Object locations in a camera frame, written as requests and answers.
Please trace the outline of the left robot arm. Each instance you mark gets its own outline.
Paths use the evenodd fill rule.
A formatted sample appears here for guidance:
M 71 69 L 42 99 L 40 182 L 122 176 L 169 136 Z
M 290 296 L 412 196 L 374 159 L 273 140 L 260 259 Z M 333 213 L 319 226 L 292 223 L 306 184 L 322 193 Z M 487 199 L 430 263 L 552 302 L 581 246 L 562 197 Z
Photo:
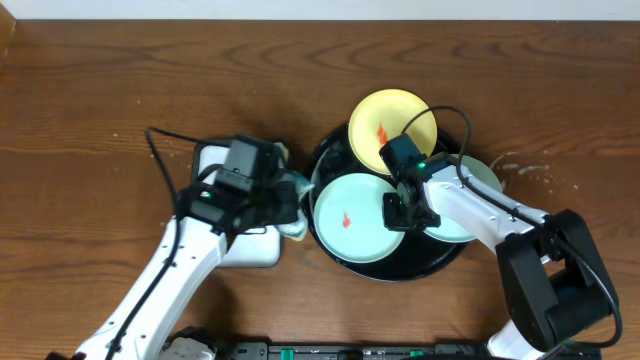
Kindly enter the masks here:
M 170 331 L 214 269 L 277 263 L 281 234 L 299 222 L 307 189 L 291 174 L 249 190 L 225 185 L 219 175 L 197 178 L 178 195 L 176 214 L 148 265 L 74 358 L 162 358 Z

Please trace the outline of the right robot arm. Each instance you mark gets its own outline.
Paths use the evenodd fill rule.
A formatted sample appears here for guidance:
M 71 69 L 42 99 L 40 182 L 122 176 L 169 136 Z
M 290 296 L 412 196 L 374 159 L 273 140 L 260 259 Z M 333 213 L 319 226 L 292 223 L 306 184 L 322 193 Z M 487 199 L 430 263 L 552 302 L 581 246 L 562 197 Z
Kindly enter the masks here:
M 452 156 L 411 156 L 386 166 L 398 185 L 384 199 L 387 224 L 432 225 L 447 217 L 495 253 L 510 320 L 488 341 L 492 356 L 549 359 L 620 341 L 619 299 L 579 214 L 525 206 Z

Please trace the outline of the green sponge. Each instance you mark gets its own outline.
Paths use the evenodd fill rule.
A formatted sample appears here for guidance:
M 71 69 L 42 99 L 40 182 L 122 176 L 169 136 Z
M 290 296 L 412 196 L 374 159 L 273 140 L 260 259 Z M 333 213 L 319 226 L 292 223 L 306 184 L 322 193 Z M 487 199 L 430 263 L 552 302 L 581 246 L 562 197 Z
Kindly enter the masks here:
M 314 184 L 299 172 L 288 169 L 289 150 L 282 142 L 274 142 L 273 145 L 275 154 L 278 157 L 276 161 L 277 170 L 270 177 L 269 183 L 292 182 L 295 185 L 298 200 L 297 219 L 288 224 L 277 225 L 276 229 L 286 238 L 302 241 L 308 230 L 308 220 L 302 210 L 302 199 L 314 188 Z

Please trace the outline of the yellow plate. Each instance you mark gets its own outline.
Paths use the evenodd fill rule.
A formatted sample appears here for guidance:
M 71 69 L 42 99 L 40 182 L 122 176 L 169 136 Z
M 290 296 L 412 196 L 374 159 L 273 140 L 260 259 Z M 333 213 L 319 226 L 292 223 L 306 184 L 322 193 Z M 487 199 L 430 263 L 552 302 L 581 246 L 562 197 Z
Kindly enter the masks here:
M 365 97 L 348 124 L 348 140 L 356 158 L 369 170 L 389 175 L 380 149 L 401 135 L 406 124 L 427 108 L 420 97 L 401 89 L 384 89 Z

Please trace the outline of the light green plate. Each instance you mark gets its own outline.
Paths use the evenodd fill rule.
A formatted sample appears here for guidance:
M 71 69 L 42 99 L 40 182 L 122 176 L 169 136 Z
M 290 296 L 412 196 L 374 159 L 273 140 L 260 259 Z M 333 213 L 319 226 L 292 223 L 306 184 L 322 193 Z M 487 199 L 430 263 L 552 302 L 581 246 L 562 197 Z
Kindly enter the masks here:
M 404 234 L 385 227 L 383 195 L 394 188 L 384 179 L 352 173 L 333 180 L 320 193 L 313 221 L 329 252 L 351 263 L 372 263 L 389 256 Z
M 493 170 L 485 163 L 470 156 L 465 156 L 462 164 L 468 168 L 473 176 L 487 184 L 494 190 L 502 193 L 503 188 Z M 427 227 L 424 233 L 432 238 L 447 243 L 466 243 L 475 239 L 475 236 L 451 219 L 440 216 L 441 224 L 438 227 Z

